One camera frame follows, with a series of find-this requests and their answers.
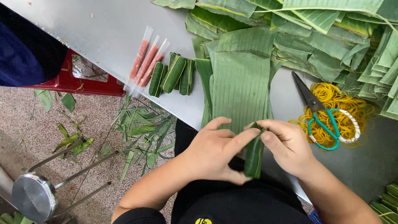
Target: red plastic stool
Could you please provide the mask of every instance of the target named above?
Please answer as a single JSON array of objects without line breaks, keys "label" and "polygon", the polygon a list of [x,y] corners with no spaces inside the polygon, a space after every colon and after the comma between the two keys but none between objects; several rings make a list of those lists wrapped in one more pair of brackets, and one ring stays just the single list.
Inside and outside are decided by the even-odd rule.
[{"label": "red plastic stool", "polygon": [[72,69],[72,55],[79,54],[71,49],[68,50],[65,61],[61,67],[61,72],[58,74],[57,77],[42,84],[25,87],[55,90],[60,92],[70,92],[83,95],[126,95],[126,91],[123,90],[123,86],[117,84],[117,79],[110,74],[108,74],[108,81],[106,83],[74,77]]}]

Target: pile of rubber bands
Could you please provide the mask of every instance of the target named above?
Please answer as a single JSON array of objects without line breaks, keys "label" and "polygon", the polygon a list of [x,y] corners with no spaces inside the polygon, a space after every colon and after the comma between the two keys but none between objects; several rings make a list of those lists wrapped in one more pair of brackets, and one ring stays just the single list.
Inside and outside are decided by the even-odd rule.
[{"label": "pile of rubber bands", "polygon": [[[348,111],[357,120],[361,133],[363,133],[366,128],[366,119],[375,111],[373,105],[368,104],[364,100],[341,93],[341,90],[332,84],[315,83],[311,86],[311,91],[328,109],[338,108]],[[333,125],[327,113],[324,110],[319,110],[316,114],[318,119],[334,133]],[[353,138],[355,135],[355,128],[352,121],[339,111],[332,111],[332,114],[334,115],[341,136],[345,139]],[[306,106],[304,107],[304,115],[300,116],[298,120],[291,119],[289,121],[291,124],[298,124],[304,130],[307,134],[307,140],[310,143],[312,143],[312,141],[308,136],[308,122],[312,118],[311,109]],[[333,137],[316,122],[311,123],[311,132],[319,144],[326,147],[331,147],[335,144]],[[354,143],[344,145],[353,148],[358,145],[363,145],[365,141],[366,137],[361,138],[361,141],[358,140]]]}]

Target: yellow logo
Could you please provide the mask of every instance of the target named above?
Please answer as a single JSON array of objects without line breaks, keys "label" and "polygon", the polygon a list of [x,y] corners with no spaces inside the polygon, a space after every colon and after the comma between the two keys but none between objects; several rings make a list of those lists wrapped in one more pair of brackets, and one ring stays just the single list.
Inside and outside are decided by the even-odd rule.
[{"label": "yellow logo", "polygon": [[195,224],[211,224],[211,221],[207,218],[199,218]]}]

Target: metal table surface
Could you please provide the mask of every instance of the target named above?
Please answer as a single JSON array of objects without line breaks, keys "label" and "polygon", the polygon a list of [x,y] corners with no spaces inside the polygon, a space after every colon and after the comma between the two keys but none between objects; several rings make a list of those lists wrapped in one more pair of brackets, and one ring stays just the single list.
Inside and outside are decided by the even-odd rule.
[{"label": "metal table surface", "polygon": [[[26,0],[0,0],[121,81],[128,76],[147,25],[154,28],[152,37],[159,34],[170,40],[168,51],[195,57],[191,43],[195,35],[185,29],[186,9],[163,8],[149,0],[30,1],[31,4]],[[318,81],[309,75],[304,80],[308,86]],[[148,87],[142,92],[144,96],[200,129],[204,95],[199,74],[195,74],[190,96],[173,91],[155,98],[148,95]],[[290,69],[282,67],[277,72],[271,84],[271,103],[277,120],[288,121],[302,114],[304,102]],[[311,144],[315,157],[366,202],[384,191],[384,185],[397,176],[398,168],[398,139],[394,132],[398,130],[398,121],[379,117],[368,123],[364,146],[355,149],[340,146],[324,153]],[[265,151],[262,164],[265,172],[291,182],[296,193],[308,201],[296,178],[283,172],[269,151]]]}]

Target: scissors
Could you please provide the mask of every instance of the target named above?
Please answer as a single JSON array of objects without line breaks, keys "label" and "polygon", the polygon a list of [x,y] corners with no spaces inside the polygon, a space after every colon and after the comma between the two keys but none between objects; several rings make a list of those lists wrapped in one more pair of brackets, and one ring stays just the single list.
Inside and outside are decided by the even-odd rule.
[{"label": "scissors", "polygon": [[[295,72],[292,72],[292,74],[293,74],[293,77],[294,77],[294,79],[295,79],[295,81],[296,81],[296,83],[297,83],[297,85],[298,85],[298,88],[300,89],[300,91],[301,91],[301,93],[302,93],[302,95],[303,95],[305,101],[307,102],[308,106],[310,107],[311,111],[313,112],[313,118],[308,122],[308,133],[310,134],[310,136],[309,136],[310,139],[311,139],[318,147],[320,147],[321,149],[327,150],[327,151],[335,150],[335,149],[339,146],[340,142],[343,142],[343,143],[353,143],[353,142],[357,141],[357,140],[359,139],[359,136],[361,135],[361,131],[360,131],[360,129],[359,129],[359,125],[358,125],[357,121],[355,120],[355,118],[354,118],[351,114],[349,114],[349,112],[347,112],[347,111],[345,111],[345,110],[342,110],[342,109],[330,109],[330,110],[327,109],[327,108],[319,101],[319,99],[311,92],[311,90],[308,89],[308,87],[304,84],[304,82],[300,79],[300,77],[299,77]],[[333,128],[334,128],[334,133],[333,133],[331,130],[329,130],[329,129],[318,119],[318,117],[316,116],[316,112],[317,112],[318,110],[324,110],[324,111],[326,111],[326,113],[329,115],[330,121],[332,122],[332,125],[333,125]],[[340,111],[341,113],[345,114],[345,115],[352,121],[352,123],[354,124],[354,127],[355,127],[355,136],[354,136],[353,138],[351,138],[351,139],[345,139],[345,138],[343,138],[343,137],[341,136],[340,131],[339,131],[339,129],[338,129],[338,127],[337,127],[337,124],[336,124],[336,120],[334,119],[333,114],[332,114],[332,112],[331,112],[331,111],[334,111],[334,110]],[[331,148],[326,148],[326,147],[320,145],[320,144],[317,142],[317,140],[314,138],[314,136],[313,136],[312,133],[311,133],[311,123],[312,123],[314,120],[315,120],[316,123],[318,123],[319,125],[321,125],[321,127],[322,127],[323,129],[325,129],[325,131],[326,131],[329,135],[331,135],[331,136],[334,138],[334,140],[336,141],[336,144],[335,144],[333,147],[331,147]]]}]

